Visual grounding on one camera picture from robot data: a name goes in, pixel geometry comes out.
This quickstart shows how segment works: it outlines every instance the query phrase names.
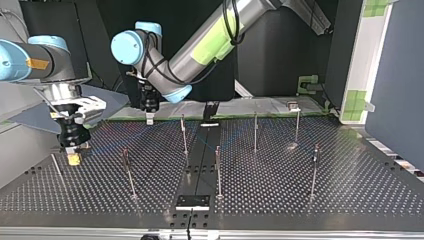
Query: table surface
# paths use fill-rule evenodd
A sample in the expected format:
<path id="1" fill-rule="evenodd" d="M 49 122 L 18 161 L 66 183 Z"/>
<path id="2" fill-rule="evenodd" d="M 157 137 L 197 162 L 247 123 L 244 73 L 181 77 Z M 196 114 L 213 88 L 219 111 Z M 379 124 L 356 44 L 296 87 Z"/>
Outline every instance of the table surface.
<path id="1" fill-rule="evenodd" d="M 423 183 L 331 117 L 105 122 L 83 164 L 51 158 L 0 190 L 1 227 L 424 232 Z M 319 144 L 314 197 L 314 147 Z M 223 198 L 215 150 L 220 146 Z M 138 198 L 122 165 L 129 149 Z M 210 209 L 177 211 L 180 195 L 208 195 Z"/>

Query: white panel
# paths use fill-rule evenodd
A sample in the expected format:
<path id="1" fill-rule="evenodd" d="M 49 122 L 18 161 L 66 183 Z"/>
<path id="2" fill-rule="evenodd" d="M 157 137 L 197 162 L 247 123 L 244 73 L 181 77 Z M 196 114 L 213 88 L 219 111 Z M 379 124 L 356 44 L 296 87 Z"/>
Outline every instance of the white panel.
<path id="1" fill-rule="evenodd" d="M 0 188 L 49 156 L 59 145 L 51 133 L 16 125 L 0 134 Z"/>
<path id="2" fill-rule="evenodd" d="M 22 12 L 18 0 L 1 0 L 0 8 L 8 9 L 18 14 L 22 18 Z M 21 23 L 10 14 L 6 14 L 7 18 L 17 28 L 21 36 L 25 36 L 25 32 Z M 19 37 L 6 23 L 3 17 L 0 17 L 0 39 L 20 42 Z M 32 91 L 30 87 L 19 86 L 10 83 L 0 83 L 0 122 L 19 113 L 19 111 L 40 103 L 39 97 Z"/>
<path id="3" fill-rule="evenodd" d="M 344 112 L 349 90 L 367 91 L 365 100 L 370 101 L 371 99 L 391 10 L 392 5 L 389 5 L 384 16 L 367 18 L 361 16 L 346 83 L 342 112 Z M 365 124 L 366 117 L 367 112 L 364 112 L 359 122 L 343 121 L 343 117 L 340 119 L 343 124 Z"/>

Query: cable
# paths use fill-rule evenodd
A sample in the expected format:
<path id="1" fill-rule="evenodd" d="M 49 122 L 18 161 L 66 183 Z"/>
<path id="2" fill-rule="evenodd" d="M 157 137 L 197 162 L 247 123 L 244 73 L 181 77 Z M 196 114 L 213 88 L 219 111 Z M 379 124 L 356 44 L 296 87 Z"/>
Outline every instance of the cable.
<path id="1" fill-rule="evenodd" d="M 18 14 L 16 14 L 13 11 L 9 11 L 7 13 L 12 14 L 13 16 L 15 16 L 16 19 L 19 20 L 19 22 L 21 22 L 22 26 L 24 27 L 25 34 L 27 35 L 27 38 L 29 38 L 30 35 L 29 35 L 29 32 L 28 32 L 28 28 L 27 28 L 27 26 L 25 24 L 25 21 Z"/>
<path id="2" fill-rule="evenodd" d="M 233 7 L 233 11 L 234 11 L 234 17 L 235 17 L 235 21 L 236 21 L 236 29 L 235 29 L 235 34 L 233 35 L 231 26 L 230 26 L 230 22 L 228 20 L 228 14 L 227 14 L 227 0 L 223 0 L 223 4 L 222 4 L 222 12 L 223 12 L 223 16 L 224 16 L 224 22 L 225 22 L 225 26 L 228 32 L 228 35 L 231 39 L 231 45 L 236 46 L 239 45 L 240 43 L 243 42 L 244 40 L 244 34 L 242 34 L 241 38 L 240 38 L 240 14 L 238 12 L 237 9 L 237 1 L 236 0 L 231 0 L 232 3 L 232 7 Z M 156 33 L 153 32 L 146 32 L 143 30 L 139 30 L 144 32 L 144 34 L 146 34 L 146 39 L 144 41 L 144 46 L 146 47 L 147 51 L 145 51 L 144 53 L 144 57 L 143 57 L 143 62 L 141 65 L 141 75 L 143 78 L 148 79 L 149 76 L 154 72 L 158 72 L 163 78 L 165 78 L 166 80 L 177 84 L 177 85 L 182 85 L 182 86 L 186 86 L 186 85 L 194 85 L 197 83 L 200 83 L 202 81 L 204 81 L 217 67 L 219 61 L 215 60 L 214 64 L 212 65 L 212 67 L 210 67 L 210 69 L 199 79 L 197 80 L 193 80 L 189 83 L 186 83 L 185 81 L 179 79 L 175 73 L 171 70 L 171 67 L 169 65 L 169 62 L 167 62 L 167 68 L 168 68 L 168 72 L 171 74 L 171 76 L 174 78 L 170 78 L 168 77 L 165 73 L 163 73 L 159 67 L 166 62 L 165 58 L 162 58 L 161 60 L 159 60 L 157 63 L 155 63 L 152 59 L 152 57 L 150 56 L 150 41 L 151 41 L 151 36 L 153 36 L 154 40 L 155 40 L 155 47 L 158 47 L 158 36 L 156 35 Z M 145 72 L 146 69 L 146 64 L 147 61 L 150 61 L 150 64 L 152 64 L 152 68 L 149 70 L 149 72 Z"/>
<path id="3" fill-rule="evenodd" d="M 107 85 L 106 85 L 106 83 L 105 83 L 105 81 L 99 76 L 99 74 L 97 74 L 97 72 L 96 71 L 94 71 L 94 69 L 93 68 L 91 68 L 91 71 L 94 73 L 94 75 L 96 75 L 97 76 L 97 78 L 99 79 L 99 81 L 100 82 L 102 82 L 102 86 L 101 86 L 101 88 L 103 88 L 103 89 L 106 89 L 106 90 L 111 90 Z"/>
<path id="4" fill-rule="evenodd" d="M 236 46 L 239 45 L 243 42 L 244 40 L 244 34 L 242 34 L 241 38 L 239 39 L 239 35 L 240 35 L 240 14 L 238 12 L 237 9 L 237 1 L 236 0 L 231 0 L 232 6 L 233 6 L 233 11 L 234 11 L 234 18 L 236 20 L 236 29 L 235 29 L 235 34 L 233 35 L 233 31 L 231 29 L 230 26 L 230 22 L 228 20 L 228 13 L 227 13 L 227 0 L 223 0 L 222 3 L 222 14 L 224 16 L 224 22 L 225 22 L 225 27 L 227 29 L 227 33 L 228 36 L 231 39 L 231 45 Z"/>
<path id="5" fill-rule="evenodd" d="M 157 36 L 156 36 L 156 34 L 155 33 L 153 33 L 153 32 L 146 32 L 146 31 L 143 31 L 143 30 L 139 30 L 139 31 L 142 31 L 142 32 L 144 32 L 145 34 L 146 34 L 146 39 L 145 39 L 145 41 L 144 41 L 144 45 L 145 45 L 145 47 L 146 47 L 146 49 L 150 49 L 150 41 L 151 41 L 151 36 L 153 36 L 155 39 L 157 39 Z M 152 69 L 150 69 L 150 71 L 146 74 L 145 73 L 145 68 L 146 68 L 146 63 L 147 63 L 147 61 L 149 61 L 150 62 L 150 64 L 152 64 Z M 172 79 L 172 78 L 170 78 L 170 77 L 168 77 L 165 73 L 163 73 L 160 69 L 159 69 L 159 67 L 165 62 L 166 60 L 165 60 L 165 58 L 162 58 L 161 60 L 159 60 L 157 63 L 155 63 L 154 61 L 153 61 L 153 59 L 152 59 L 152 56 L 150 55 L 150 52 L 149 52 L 149 50 L 147 50 L 147 51 L 145 51 L 145 53 L 144 53 L 144 57 L 143 57 L 143 63 L 142 63 L 142 67 L 141 67 L 141 75 L 144 77 L 144 78 L 148 78 L 154 71 L 156 71 L 156 72 L 158 72 L 163 78 L 165 78 L 166 80 L 168 80 L 168 81 L 170 81 L 170 82 L 172 82 L 172 83 L 174 83 L 174 84 L 177 84 L 177 85 L 182 85 L 182 86 L 186 86 L 186 85 L 193 85 L 193 84 L 197 84 L 197 83 L 200 83 L 200 82 L 202 82 L 202 81 L 204 81 L 211 73 L 212 73 L 212 71 L 216 68 L 216 66 L 218 65 L 218 63 L 219 63 L 219 61 L 215 61 L 215 63 L 212 65 L 212 67 L 209 69 L 209 71 L 204 75 L 204 76 L 202 76 L 200 79 L 197 79 L 197 80 L 193 80 L 192 82 L 188 82 L 188 83 L 186 83 L 186 82 L 184 82 L 183 80 L 181 80 L 181 79 L 179 79 L 173 72 L 172 72 L 172 70 L 171 70 L 171 68 L 170 68 L 170 66 L 169 66 L 169 62 L 168 62 L 168 64 L 167 64 L 167 67 L 168 67 L 168 71 L 169 71 L 169 73 L 172 75 L 172 77 L 174 78 L 174 79 Z"/>
<path id="6" fill-rule="evenodd" d="M 322 91 L 324 92 L 324 95 L 327 98 L 327 100 L 330 102 L 331 105 L 333 105 L 333 108 L 334 108 L 334 110 L 336 110 L 337 114 L 339 116 L 341 116 L 339 110 L 337 110 L 337 108 L 336 108 L 336 105 L 334 105 L 333 101 L 331 101 L 330 97 L 328 96 L 327 91 L 325 90 L 324 84 L 320 83 L 320 85 L 322 87 Z"/>
<path id="7" fill-rule="evenodd" d="M 121 74 L 119 74 L 119 75 L 118 75 L 118 77 L 117 77 L 117 78 L 115 79 L 115 81 L 113 82 L 113 85 L 112 85 L 112 88 L 111 88 L 112 90 L 113 90 L 113 89 L 115 89 L 115 86 L 116 86 L 116 84 L 118 83 L 118 80 L 119 80 L 119 78 L 120 78 L 120 77 L 122 77 L 122 75 L 121 75 Z"/>
<path id="8" fill-rule="evenodd" d="M 28 40 L 24 40 L 24 38 L 22 38 L 22 36 L 19 34 L 18 30 L 16 30 L 15 26 L 13 26 L 13 24 L 10 22 L 10 20 L 6 17 L 5 13 L 10 13 L 11 11 L 8 10 L 8 9 L 0 8 L 0 12 L 2 13 L 1 16 L 4 18 L 6 23 L 13 29 L 13 31 L 16 33 L 16 35 L 19 37 L 19 39 L 24 43 L 28 42 Z"/>
<path id="9" fill-rule="evenodd" d="M 115 88 L 115 92 L 117 92 L 118 91 L 118 89 L 119 89 L 119 87 L 122 85 L 122 83 L 124 83 L 124 81 L 120 81 L 119 82 L 119 84 L 116 86 L 116 88 Z"/>

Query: robotic arm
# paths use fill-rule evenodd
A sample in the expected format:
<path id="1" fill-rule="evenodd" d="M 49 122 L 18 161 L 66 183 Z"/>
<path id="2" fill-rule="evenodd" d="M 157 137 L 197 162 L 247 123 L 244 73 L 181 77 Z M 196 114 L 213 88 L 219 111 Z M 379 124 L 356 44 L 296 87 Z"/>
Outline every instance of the robotic arm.
<path id="1" fill-rule="evenodd" d="M 70 165 L 79 165 L 80 149 L 90 132 L 83 124 L 99 117 L 106 102 L 83 97 L 80 81 L 75 80 L 71 55 L 65 40 L 55 36 L 36 36 L 28 43 L 0 40 L 0 82 L 20 83 L 40 79 L 36 93 L 49 105 L 50 116 L 61 127 L 60 145 L 66 149 Z"/>
<path id="2" fill-rule="evenodd" d="M 112 53 L 121 64 L 134 66 L 165 99 L 178 103 L 191 92 L 191 85 L 200 81 L 194 78 L 211 63 L 209 72 L 213 71 L 264 13 L 288 6 L 290 1 L 224 1 L 169 62 L 158 51 L 162 32 L 156 23 L 137 22 L 134 31 L 117 34 L 112 39 Z"/>

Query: metal post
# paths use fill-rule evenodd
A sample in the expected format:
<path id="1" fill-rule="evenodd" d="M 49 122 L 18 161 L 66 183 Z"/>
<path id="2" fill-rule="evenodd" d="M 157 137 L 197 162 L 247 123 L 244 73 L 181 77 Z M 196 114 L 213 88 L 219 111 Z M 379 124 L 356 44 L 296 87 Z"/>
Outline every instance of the metal post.
<path id="1" fill-rule="evenodd" d="M 258 151 L 258 114 L 255 112 L 255 153 Z"/>
<path id="2" fill-rule="evenodd" d="M 319 145 L 316 144 L 315 150 L 314 150 L 314 157 L 313 157 L 314 175 L 313 175 L 313 178 L 312 178 L 311 200 L 315 197 L 315 184 L 316 184 L 316 177 L 317 177 L 319 161 L 320 161 L 320 148 L 319 148 Z"/>
<path id="3" fill-rule="evenodd" d="M 50 156 L 53 159 L 54 166 L 56 167 L 57 173 L 59 174 L 60 179 L 62 180 L 62 184 L 66 188 L 65 179 L 63 179 L 63 174 L 62 174 L 62 171 L 60 170 L 59 164 L 57 163 L 56 157 L 54 156 L 54 154 L 51 154 Z"/>
<path id="4" fill-rule="evenodd" d="M 299 109 L 299 111 L 297 112 L 297 121 L 296 121 L 296 137 L 295 137 L 295 142 L 297 143 L 297 139 L 298 139 L 298 136 L 299 136 L 299 123 L 300 123 L 300 109 Z"/>
<path id="5" fill-rule="evenodd" d="M 216 147 L 215 155 L 216 155 L 215 168 L 218 171 L 218 199 L 222 199 L 224 198 L 224 196 L 222 195 L 222 189 L 221 189 L 221 153 L 220 153 L 219 146 Z"/>
<path id="6" fill-rule="evenodd" d="M 130 163 L 130 159 L 129 159 L 129 150 L 128 150 L 128 148 L 124 148 L 124 151 L 123 151 L 123 154 L 122 154 L 122 160 L 123 160 L 124 170 L 127 172 L 128 179 L 130 181 L 131 191 L 133 193 L 132 198 L 133 199 L 138 199 L 137 193 L 135 191 L 135 186 L 134 186 L 134 181 L 133 181 L 132 173 L 131 173 L 131 163 Z"/>
<path id="7" fill-rule="evenodd" d="M 183 139 L 184 139 L 184 154 L 187 157 L 188 156 L 188 149 L 187 149 L 187 137 L 186 137 L 184 114 L 181 117 L 181 131 L 183 132 Z"/>

